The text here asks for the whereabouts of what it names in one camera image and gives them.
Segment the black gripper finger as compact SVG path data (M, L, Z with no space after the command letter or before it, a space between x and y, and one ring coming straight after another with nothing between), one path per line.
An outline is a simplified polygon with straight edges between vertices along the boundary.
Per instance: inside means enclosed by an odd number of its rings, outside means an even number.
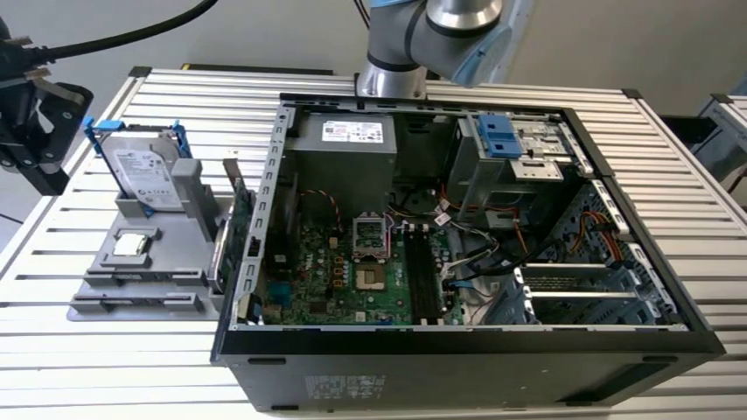
M83 86L37 81L35 99L26 124L26 156L22 173L42 196L65 193L70 176L62 168L94 94Z

